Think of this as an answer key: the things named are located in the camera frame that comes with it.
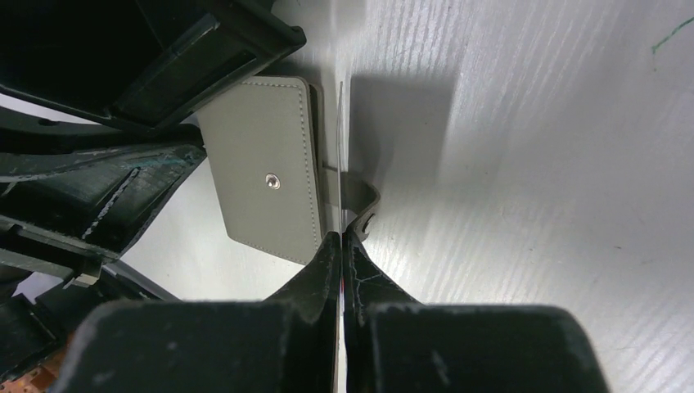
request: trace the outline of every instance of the wallet flap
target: wallet flap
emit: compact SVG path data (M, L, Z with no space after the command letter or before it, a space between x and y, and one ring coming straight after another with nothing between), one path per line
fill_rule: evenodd
M322 238L309 87L253 77L197 112L228 236L307 264Z

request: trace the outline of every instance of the gray leather wallet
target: gray leather wallet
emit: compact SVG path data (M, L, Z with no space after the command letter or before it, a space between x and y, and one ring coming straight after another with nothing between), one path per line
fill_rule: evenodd
M323 200L340 199L340 176L318 156L316 98L301 78L253 77L197 112L228 236L299 264L326 232ZM341 184L346 209L375 206L371 186L347 174Z

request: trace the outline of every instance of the green mark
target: green mark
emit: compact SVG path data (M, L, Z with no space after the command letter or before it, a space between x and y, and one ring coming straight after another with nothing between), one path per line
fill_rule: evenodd
M656 45L653 45L651 47L651 52L653 52L653 56L656 55L656 52L658 52L658 49L660 48L661 45L663 45L664 43L667 43L669 39L671 39L679 30L682 29L682 27L689 25L692 22L694 22L694 16L692 18L685 20L681 25L677 26L673 30L673 32L670 33L667 37L661 39L661 41L659 43L657 43Z

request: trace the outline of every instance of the wallet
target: wallet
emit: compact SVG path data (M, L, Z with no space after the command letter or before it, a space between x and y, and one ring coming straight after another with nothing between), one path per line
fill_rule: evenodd
M307 264L327 232L327 206L352 210L366 237L379 199L370 184L322 163L320 88L252 77L198 110L227 235Z

